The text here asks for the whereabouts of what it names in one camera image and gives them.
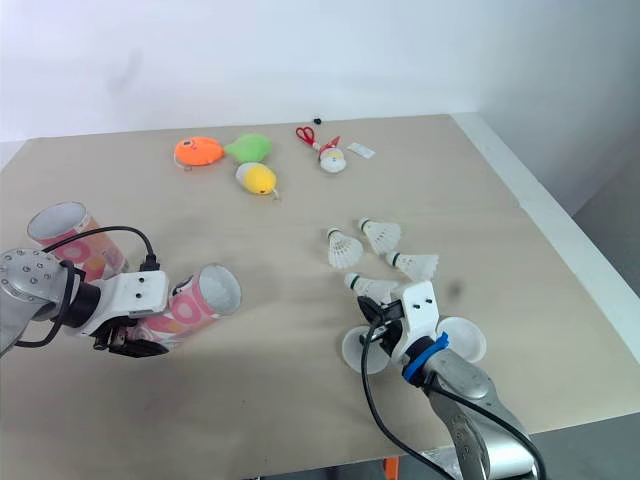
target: pink patterned can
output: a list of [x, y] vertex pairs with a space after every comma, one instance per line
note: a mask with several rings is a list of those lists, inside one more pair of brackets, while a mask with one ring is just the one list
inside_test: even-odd
[[231, 315], [241, 302], [236, 277], [222, 265], [211, 263], [176, 285], [166, 313], [141, 318], [129, 336], [171, 349], [219, 318]]
[[[64, 202], [45, 208], [33, 217], [27, 227], [27, 234], [43, 247], [48, 247], [99, 227], [83, 204]], [[86, 282], [110, 278], [129, 268], [126, 258], [106, 233], [75, 240], [57, 248], [54, 253], [58, 258], [70, 260], [84, 270], [87, 274]]]

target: scissors handle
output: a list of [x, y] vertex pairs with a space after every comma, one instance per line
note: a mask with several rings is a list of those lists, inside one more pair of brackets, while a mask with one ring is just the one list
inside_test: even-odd
[[304, 143], [311, 145], [315, 143], [316, 134], [311, 127], [298, 127], [296, 128], [296, 136]]

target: badminton shuttlecock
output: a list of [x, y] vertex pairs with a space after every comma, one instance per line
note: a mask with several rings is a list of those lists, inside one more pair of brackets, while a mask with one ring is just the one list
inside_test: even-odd
[[360, 240], [345, 235], [337, 228], [330, 228], [327, 238], [329, 239], [329, 265], [333, 268], [349, 268], [358, 263], [364, 251]]
[[414, 282], [431, 280], [438, 266], [438, 255], [404, 255], [389, 252], [385, 260], [392, 267], [406, 274]]
[[361, 277], [357, 273], [347, 273], [344, 277], [345, 287], [353, 290], [359, 297], [369, 297], [380, 305], [391, 303], [391, 291], [399, 285], [400, 282], [373, 280]]
[[389, 253], [396, 248], [402, 234], [397, 223], [374, 222], [367, 217], [360, 219], [358, 228], [367, 236], [376, 255]]

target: yellow toy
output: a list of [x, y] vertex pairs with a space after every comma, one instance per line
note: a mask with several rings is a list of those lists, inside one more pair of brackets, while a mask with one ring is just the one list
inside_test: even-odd
[[280, 198], [276, 190], [276, 174], [266, 165], [255, 162], [243, 163], [236, 171], [236, 180], [251, 193], [273, 194], [276, 199]]

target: table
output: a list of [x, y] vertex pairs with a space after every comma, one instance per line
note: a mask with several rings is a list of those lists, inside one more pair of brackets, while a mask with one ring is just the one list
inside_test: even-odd
[[[364, 215], [400, 223], [401, 250], [440, 254], [441, 313], [482, 328], [480, 365], [531, 432], [637, 411], [640, 366], [616, 333], [625, 325], [609, 323], [504, 172], [465, 136], [480, 145], [474, 125], [446, 115], [325, 122], [320, 139], [377, 152], [347, 153], [336, 176], [318, 168], [295, 125], [29, 141], [0, 174], [2, 249], [30, 245], [25, 228], [40, 209], [79, 200], [103, 225], [147, 233], [173, 283], [204, 263], [226, 265], [244, 303], [166, 356], [120, 358], [63, 335], [14, 349], [0, 363], [2, 477], [243, 478], [397, 454], [340, 358], [342, 335], [363, 319], [344, 273], [326, 262], [326, 228], [355, 232]], [[184, 137], [225, 144], [245, 132], [272, 138], [266, 163], [281, 202], [244, 192], [230, 158], [191, 172], [171, 160]], [[113, 238], [135, 265], [142, 246]], [[357, 271], [402, 279], [370, 251]], [[396, 371], [371, 383], [400, 438], [423, 450], [450, 443]]]

